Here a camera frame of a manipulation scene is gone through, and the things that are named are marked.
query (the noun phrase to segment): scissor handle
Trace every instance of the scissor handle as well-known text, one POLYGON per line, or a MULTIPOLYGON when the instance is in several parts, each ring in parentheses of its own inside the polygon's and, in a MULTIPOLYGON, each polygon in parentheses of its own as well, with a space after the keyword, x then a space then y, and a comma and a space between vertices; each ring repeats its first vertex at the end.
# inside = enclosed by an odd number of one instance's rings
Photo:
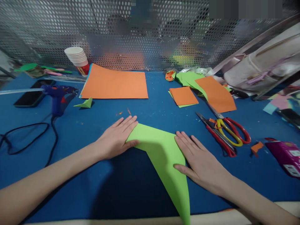
POLYGON ((220 133, 234 146, 237 147, 241 147, 243 145, 242 140, 232 131, 230 130, 226 124, 224 123, 223 119, 217 119, 217 127, 219 128, 220 133), (236 141, 237 143, 234 143, 232 140, 230 140, 228 137, 226 137, 226 135, 224 134, 222 128, 224 128, 236 141))
POLYGON ((231 118, 228 118, 228 117, 224 118, 223 120, 225 120, 225 122, 230 126, 230 128, 233 130, 235 135, 238 136, 242 140, 243 144, 250 144, 251 143, 251 137, 242 125, 240 125, 238 122, 236 122, 236 121, 234 121, 234 120, 232 120, 231 118), (239 132, 235 128, 235 126, 241 129, 241 131, 243 132, 243 134, 245 136, 245 140, 241 137, 241 135, 239 134, 239 132))
POLYGON ((212 134, 212 136, 216 139, 216 141, 224 148, 229 157, 236 157, 237 155, 233 152, 230 147, 210 128, 210 126, 206 125, 206 129, 212 134))

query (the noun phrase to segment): perforated metal panel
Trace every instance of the perforated metal panel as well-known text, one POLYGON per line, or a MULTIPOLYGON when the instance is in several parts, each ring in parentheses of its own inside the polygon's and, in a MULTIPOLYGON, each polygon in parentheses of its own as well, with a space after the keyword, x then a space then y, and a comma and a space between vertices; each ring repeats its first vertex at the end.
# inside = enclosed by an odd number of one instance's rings
MULTIPOLYGON (((209 0, 0 0, 0 48, 23 63, 90 62, 116 70, 214 67, 282 19, 209 19, 209 0)), ((283 19, 296 13, 283 4, 283 19)))

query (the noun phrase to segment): black phone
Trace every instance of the black phone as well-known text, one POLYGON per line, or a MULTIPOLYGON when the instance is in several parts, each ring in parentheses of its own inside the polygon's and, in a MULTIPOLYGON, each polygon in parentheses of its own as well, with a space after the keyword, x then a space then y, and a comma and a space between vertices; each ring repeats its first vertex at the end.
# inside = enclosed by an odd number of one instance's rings
POLYGON ((292 109, 276 111, 282 118, 286 119, 294 127, 300 129, 300 116, 292 109))
MULTIPOLYGON (((55 84, 55 80, 38 80, 31 88, 41 88, 42 85, 55 84)), ((42 91, 26 92, 13 105, 15 107, 33 108, 36 107, 40 101, 45 97, 42 91)))

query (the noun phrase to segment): power cord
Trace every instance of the power cord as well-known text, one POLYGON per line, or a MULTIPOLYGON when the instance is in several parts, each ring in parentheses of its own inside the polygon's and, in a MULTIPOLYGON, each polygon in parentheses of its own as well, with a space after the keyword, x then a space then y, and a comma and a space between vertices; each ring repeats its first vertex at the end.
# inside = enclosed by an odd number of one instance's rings
MULTIPOLYGON (((47 166, 50 165, 54 149, 55 149, 55 147, 57 145, 57 142, 58 142, 58 133, 57 133, 55 125, 54 125, 55 118, 56 118, 56 116, 52 116, 52 118, 51 118, 51 127, 52 127, 52 129, 53 129, 53 131, 55 133, 55 142, 53 144, 53 147, 51 149, 51 152, 50 152, 50 155, 49 155, 49 158, 48 158, 48 161, 47 161, 47 164, 45 165, 45 167, 47 167, 47 166)), ((18 127, 18 128, 12 129, 12 130, 6 132, 5 134, 0 134, 0 136, 2 137, 1 140, 0 140, 0 149, 2 147, 3 142, 5 142, 7 144, 7 146, 8 146, 8 149, 7 149, 7 154, 8 155, 17 155, 17 154, 20 154, 25 149, 27 149, 30 145, 32 145, 37 139, 39 139, 48 130, 49 126, 50 125, 48 123, 45 123, 45 122, 34 123, 34 124, 30 124, 30 125, 26 125, 26 126, 22 126, 22 127, 18 127), (11 133, 11 132, 13 132, 13 131, 22 129, 22 128, 33 127, 33 126, 37 126, 37 125, 46 125, 46 128, 45 128, 45 130, 42 133, 40 133, 36 138, 34 138, 32 140, 32 142, 30 142, 27 146, 25 146, 21 150, 18 150, 16 152, 12 152, 13 146, 12 146, 12 143, 10 142, 10 140, 7 138, 8 134, 11 133)))

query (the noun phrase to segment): paper cup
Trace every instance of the paper cup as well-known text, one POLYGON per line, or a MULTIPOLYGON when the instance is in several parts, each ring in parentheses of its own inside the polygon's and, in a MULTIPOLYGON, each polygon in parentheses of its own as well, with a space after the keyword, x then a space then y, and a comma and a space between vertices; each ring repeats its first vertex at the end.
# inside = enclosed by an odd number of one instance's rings
POLYGON ((90 65, 85 52, 80 47, 70 47, 64 50, 69 60, 76 66, 83 77, 88 76, 90 65))

